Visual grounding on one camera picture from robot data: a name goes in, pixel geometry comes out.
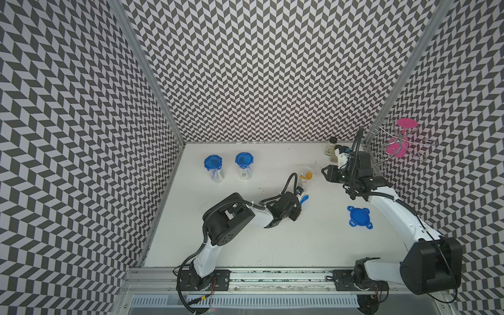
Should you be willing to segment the blue toothbrush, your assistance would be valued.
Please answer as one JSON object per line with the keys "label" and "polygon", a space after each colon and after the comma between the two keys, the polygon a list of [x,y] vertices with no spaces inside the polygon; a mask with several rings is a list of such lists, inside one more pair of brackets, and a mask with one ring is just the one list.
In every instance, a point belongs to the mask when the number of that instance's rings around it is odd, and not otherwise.
{"label": "blue toothbrush", "polygon": [[303,205],[304,202],[306,202],[309,199],[309,195],[305,195],[301,198],[300,204]]}

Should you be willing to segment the blue lid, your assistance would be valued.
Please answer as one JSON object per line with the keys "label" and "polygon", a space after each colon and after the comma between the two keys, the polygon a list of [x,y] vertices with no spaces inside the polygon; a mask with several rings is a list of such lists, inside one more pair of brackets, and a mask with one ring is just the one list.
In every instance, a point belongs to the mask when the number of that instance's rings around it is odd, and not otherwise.
{"label": "blue lid", "polygon": [[242,169],[246,169],[254,162],[254,157],[249,152],[240,152],[236,158],[235,163]]}
{"label": "blue lid", "polygon": [[351,227],[366,227],[371,230],[374,226],[370,219],[370,210],[368,208],[357,208],[348,206],[350,214],[349,224]]}
{"label": "blue lid", "polygon": [[223,159],[220,156],[218,156],[218,155],[208,156],[204,160],[204,167],[208,171],[222,169],[222,167],[223,167]]}

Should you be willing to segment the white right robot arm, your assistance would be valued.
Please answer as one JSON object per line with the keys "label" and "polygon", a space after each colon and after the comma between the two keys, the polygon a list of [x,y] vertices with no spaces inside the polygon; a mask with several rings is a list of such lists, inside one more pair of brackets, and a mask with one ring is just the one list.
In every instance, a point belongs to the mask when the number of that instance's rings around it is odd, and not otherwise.
{"label": "white right robot arm", "polygon": [[363,198],[374,206],[392,224],[408,253],[401,261],[379,257],[357,260],[351,272],[353,286],[367,291],[395,283],[416,295],[457,291],[462,276],[462,245],[428,227],[387,179],[374,175],[370,154],[360,150],[363,135],[364,128],[360,127],[344,165],[328,165],[322,174],[326,181],[341,184],[350,199]]}

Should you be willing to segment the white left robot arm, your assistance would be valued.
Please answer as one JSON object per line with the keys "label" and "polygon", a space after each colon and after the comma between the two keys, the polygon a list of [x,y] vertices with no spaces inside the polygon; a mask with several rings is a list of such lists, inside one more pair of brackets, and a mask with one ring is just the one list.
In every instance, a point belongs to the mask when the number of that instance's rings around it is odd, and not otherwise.
{"label": "white left robot arm", "polygon": [[292,173],[281,193],[249,202],[235,192],[207,210],[202,219],[203,242],[198,250],[177,267],[179,291],[202,291],[219,278],[217,261],[225,245],[230,243],[249,225],[269,229],[277,227],[284,219],[296,221],[301,214],[303,189],[297,184],[298,176]]}

